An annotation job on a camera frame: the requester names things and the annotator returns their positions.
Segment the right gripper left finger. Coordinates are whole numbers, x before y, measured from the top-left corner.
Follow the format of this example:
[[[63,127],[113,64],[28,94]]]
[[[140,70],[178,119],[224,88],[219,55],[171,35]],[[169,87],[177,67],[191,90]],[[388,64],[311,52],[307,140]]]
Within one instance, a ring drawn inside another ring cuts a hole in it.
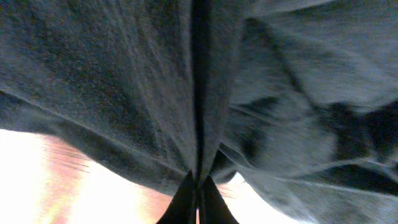
[[[196,224],[196,196],[193,175],[189,172],[179,185],[165,213],[156,224]]]

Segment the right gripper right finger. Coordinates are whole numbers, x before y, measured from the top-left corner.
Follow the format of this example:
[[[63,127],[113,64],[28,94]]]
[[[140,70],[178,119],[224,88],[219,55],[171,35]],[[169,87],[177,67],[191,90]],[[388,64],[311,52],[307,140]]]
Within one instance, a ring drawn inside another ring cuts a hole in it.
[[[200,224],[239,224],[210,176],[204,181],[199,193]]]

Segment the dark green Nike t-shirt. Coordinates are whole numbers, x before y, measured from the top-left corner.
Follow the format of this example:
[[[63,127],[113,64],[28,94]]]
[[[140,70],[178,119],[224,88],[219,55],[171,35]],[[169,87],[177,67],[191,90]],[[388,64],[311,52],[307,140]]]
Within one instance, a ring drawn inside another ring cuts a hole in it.
[[[176,194],[397,222],[396,1],[2,1],[1,127]]]

